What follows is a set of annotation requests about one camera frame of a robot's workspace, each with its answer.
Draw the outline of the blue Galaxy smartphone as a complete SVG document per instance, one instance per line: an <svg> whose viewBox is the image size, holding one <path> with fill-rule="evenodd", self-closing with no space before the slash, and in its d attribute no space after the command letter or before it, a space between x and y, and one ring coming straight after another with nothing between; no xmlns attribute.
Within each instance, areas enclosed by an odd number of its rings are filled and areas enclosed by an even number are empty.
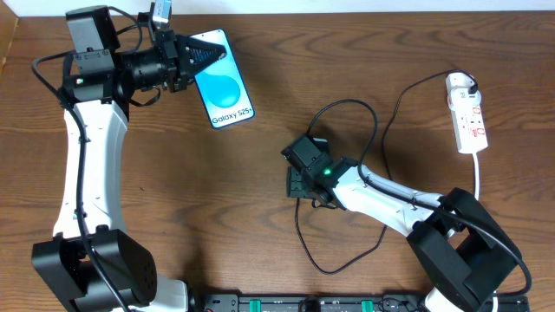
<svg viewBox="0 0 555 312"><path fill-rule="evenodd" d="M215 29L193 38L225 48L223 58L195 76L211 126L219 129L253 118L255 110L226 33Z"/></svg>

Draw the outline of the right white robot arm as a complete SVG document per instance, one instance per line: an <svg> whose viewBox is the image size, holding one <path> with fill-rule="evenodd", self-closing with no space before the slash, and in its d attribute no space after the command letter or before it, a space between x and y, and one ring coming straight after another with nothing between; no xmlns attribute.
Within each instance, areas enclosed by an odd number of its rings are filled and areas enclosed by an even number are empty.
<svg viewBox="0 0 555 312"><path fill-rule="evenodd" d="M470 192L419 192L360 162L332 159L326 140L303 134L283 149L287 195L359 212L402 234L434 288L429 311L478 311L520 266L519 249Z"/></svg>

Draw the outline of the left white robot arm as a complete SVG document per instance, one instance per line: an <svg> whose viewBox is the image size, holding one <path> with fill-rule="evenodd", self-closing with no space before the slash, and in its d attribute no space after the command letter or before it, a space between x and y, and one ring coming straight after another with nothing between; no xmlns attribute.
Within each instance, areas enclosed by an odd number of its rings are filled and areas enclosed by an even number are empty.
<svg viewBox="0 0 555 312"><path fill-rule="evenodd" d="M185 90L226 56L224 46L174 33L171 3L132 17L149 49L122 50L112 8L66 15L74 47L62 52L53 89L66 122L68 158L62 206L32 265L68 311L188 311L181 280L161 276L152 254L128 234L121 209L121 154L135 91Z"/></svg>

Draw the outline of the white USB charger plug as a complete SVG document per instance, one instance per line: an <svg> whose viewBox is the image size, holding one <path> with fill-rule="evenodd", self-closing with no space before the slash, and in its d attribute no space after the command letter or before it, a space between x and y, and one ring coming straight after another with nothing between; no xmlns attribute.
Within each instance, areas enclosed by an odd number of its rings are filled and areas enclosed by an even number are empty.
<svg viewBox="0 0 555 312"><path fill-rule="evenodd" d="M452 111L464 107L477 107L481 103L481 93L471 75L461 72L449 74L446 78L447 105Z"/></svg>

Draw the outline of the white power strip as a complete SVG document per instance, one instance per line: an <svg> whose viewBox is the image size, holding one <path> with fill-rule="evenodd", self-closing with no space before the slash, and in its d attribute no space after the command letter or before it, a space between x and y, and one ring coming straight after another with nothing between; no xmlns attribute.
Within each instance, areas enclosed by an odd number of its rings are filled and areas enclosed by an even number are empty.
<svg viewBox="0 0 555 312"><path fill-rule="evenodd" d="M450 111L458 152L473 154L486 149L488 142L481 106Z"/></svg>

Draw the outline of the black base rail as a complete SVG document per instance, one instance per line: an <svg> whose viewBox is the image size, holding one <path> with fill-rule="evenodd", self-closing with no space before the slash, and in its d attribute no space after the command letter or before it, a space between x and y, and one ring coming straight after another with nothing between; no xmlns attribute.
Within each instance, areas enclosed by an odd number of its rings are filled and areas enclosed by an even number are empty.
<svg viewBox="0 0 555 312"><path fill-rule="evenodd" d="M427 311L421 295L238 296L211 294L192 305L202 312L411 312Z"/></svg>

